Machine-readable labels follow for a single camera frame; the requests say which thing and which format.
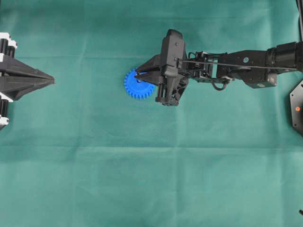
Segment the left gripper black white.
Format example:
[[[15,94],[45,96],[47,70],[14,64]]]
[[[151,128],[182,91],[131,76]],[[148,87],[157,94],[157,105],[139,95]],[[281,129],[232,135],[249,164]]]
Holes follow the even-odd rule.
[[[22,96],[35,90],[42,89],[55,82],[52,76],[14,59],[17,47],[18,44],[11,39],[9,33],[0,33],[0,70],[7,74],[21,76],[2,76],[0,78],[1,129],[9,124],[9,103],[17,101]]]

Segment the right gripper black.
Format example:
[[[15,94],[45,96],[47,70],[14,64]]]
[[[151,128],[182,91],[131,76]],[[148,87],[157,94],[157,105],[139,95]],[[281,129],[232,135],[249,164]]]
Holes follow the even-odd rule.
[[[188,85],[188,78],[182,74],[185,57],[183,35],[170,29],[162,40],[161,53],[139,66],[135,78],[158,86],[156,102],[177,106]]]

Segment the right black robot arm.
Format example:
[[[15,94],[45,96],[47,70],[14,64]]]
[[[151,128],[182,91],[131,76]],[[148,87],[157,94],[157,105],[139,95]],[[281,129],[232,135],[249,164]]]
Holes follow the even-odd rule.
[[[281,44],[266,51],[186,53],[183,35],[170,29],[161,52],[136,70],[136,79],[157,86],[156,102],[177,106],[190,79],[222,91],[235,79],[251,88],[276,86],[282,73],[303,70],[303,43]]]

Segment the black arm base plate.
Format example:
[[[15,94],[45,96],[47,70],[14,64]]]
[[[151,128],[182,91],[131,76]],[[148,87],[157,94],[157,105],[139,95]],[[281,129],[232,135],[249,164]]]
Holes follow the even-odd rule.
[[[290,92],[290,107],[293,128],[303,135],[303,81]]]

